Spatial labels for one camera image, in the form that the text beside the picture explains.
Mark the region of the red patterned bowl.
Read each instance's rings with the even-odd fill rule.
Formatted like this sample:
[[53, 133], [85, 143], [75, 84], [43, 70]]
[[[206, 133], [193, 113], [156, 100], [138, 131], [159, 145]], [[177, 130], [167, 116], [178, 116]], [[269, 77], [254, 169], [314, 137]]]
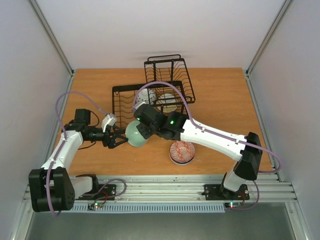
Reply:
[[179, 162], [186, 162], [194, 158], [195, 146], [191, 142], [175, 141], [169, 148], [169, 157]]

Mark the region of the bottom bowl of stack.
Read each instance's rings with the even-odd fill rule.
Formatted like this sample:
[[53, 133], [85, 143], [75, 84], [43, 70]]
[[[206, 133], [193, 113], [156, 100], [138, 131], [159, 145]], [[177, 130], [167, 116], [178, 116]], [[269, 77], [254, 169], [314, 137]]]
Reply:
[[171, 160], [172, 160], [173, 163], [175, 163], [177, 165], [180, 165], [180, 166], [185, 166], [185, 165], [187, 165], [187, 164], [189, 164], [189, 163], [191, 163], [193, 161], [193, 159], [190, 159], [188, 161], [176, 161], [176, 160], [174, 160], [172, 158], [171, 158]]

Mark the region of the pale green bowl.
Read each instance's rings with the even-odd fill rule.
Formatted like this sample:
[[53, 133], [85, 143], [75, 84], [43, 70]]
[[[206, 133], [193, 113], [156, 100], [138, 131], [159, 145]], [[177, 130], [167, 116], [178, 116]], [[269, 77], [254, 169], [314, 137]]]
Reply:
[[140, 124], [138, 120], [130, 122], [125, 129], [125, 137], [128, 143], [135, 148], [142, 147], [147, 140], [140, 134], [137, 126]]

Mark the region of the yellow sun pattern bowl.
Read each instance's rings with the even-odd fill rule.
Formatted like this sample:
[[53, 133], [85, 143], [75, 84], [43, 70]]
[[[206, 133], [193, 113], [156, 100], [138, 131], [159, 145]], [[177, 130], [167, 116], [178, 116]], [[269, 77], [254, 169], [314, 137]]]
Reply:
[[170, 113], [177, 109], [176, 98], [171, 93], [162, 94], [158, 102], [161, 104], [159, 108], [161, 109], [161, 107], [163, 107], [162, 110], [164, 113]]

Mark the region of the white bowl black diamonds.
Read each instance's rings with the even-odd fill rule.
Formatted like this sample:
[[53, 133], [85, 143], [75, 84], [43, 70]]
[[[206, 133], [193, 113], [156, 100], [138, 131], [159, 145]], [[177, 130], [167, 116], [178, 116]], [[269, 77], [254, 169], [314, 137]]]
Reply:
[[137, 94], [136, 104], [145, 102], [146, 104], [153, 105], [156, 99], [156, 93], [152, 89], [145, 88]]

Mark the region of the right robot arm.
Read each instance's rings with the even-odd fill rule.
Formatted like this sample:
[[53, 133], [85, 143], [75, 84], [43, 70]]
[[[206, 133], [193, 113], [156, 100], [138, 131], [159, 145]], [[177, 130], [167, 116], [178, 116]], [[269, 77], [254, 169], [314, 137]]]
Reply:
[[138, 131], [145, 139], [157, 135], [165, 140], [184, 141], [218, 151], [235, 161], [220, 186], [225, 198], [234, 197], [245, 181], [255, 181], [262, 159], [261, 141], [254, 132], [247, 135], [221, 131], [186, 114], [172, 111], [168, 115], [149, 104], [141, 104], [133, 113], [139, 121]]

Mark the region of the controller board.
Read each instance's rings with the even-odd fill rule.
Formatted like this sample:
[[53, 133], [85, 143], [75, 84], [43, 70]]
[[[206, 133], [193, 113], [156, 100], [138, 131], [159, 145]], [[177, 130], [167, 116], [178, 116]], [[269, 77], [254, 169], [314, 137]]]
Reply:
[[234, 201], [231, 201], [231, 202], [226, 202], [224, 204], [224, 207], [226, 209], [236, 209], [236, 208], [241, 208], [242, 206], [244, 205], [243, 202], [234, 202]]
[[88, 211], [95, 211], [95, 210], [97, 210], [97, 209], [102, 208], [103, 206], [104, 206], [103, 203], [98, 203], [98, 202], [96, 202], [96, 203], [90, 203], [90, 204], [87, 205], [87, 210], [88, 210]]

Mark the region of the left controller board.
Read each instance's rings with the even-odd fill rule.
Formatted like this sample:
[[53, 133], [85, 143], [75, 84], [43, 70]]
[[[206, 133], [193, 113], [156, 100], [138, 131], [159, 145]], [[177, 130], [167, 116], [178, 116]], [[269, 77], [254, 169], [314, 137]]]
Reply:
[[96, 202], [96, 203], [90, 203], [90, 204], [87, 205], [87, 210], [88, 210], [88, 211], [95, 211], [95, 210], [97, 210], [97, 209], [102, 208], [103, 206], [104, 206], [103, 203], [98, 203], [98, 202]]

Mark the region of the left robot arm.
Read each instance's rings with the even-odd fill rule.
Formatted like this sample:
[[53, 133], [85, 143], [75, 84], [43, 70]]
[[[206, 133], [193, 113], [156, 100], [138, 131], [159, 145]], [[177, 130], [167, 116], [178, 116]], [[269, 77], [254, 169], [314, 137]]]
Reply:
[[91, 124], [92, 111], [78, 108], [74, 119], [64, 125], [60, 140], [48, 158], [38, 169], [28, 175], [30, 199], [35, 212], [53, 212], [72, 209], [79, 197], [96, 199], [103, 187], [99, 185], [95, 174], [82, 174], [73, 179], [69, 168], [78, 150], [84, 142], [101, 142], [108, 149], [114, 149], [128, 141], [125, 129], [116, 126], [116, 116], [108, 114], [101, 127]]

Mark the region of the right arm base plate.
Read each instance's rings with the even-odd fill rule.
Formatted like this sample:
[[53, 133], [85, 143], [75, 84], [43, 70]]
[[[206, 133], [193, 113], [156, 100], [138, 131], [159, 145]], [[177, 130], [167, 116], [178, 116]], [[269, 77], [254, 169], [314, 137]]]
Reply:
[[207, 201], [240, 201], [249, 200], [249, 190], [246, 184], [242, 184], [237, 192], [233, 192], [227, 189], [221, 190], [220, 184], [205, 184], [202, 196]]

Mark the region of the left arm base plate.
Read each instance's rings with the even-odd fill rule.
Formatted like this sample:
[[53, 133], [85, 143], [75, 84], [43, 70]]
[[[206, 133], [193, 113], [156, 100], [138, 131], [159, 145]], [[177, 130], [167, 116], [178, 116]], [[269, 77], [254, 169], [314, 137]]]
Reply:
[[82, 195], [78, 199], [83, 201], [93, 201], [97, 199], [107, 201], [113, 201], [115, 199], [117, 186], [115, 184], [107, 184], [98, 194], [96, 195]]

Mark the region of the right controller board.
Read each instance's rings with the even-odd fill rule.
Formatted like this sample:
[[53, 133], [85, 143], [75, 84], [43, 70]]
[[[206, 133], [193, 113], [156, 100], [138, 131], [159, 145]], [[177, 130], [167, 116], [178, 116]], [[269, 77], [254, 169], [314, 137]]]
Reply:
[[226, 202], [224, 204], [224, 207], [226, 209], [236, 209], [236, 208], [241, 208], [242, 206], [244, 205], [243, 202], [234, 202], [234, 201], [231, 201], [231, 202]]

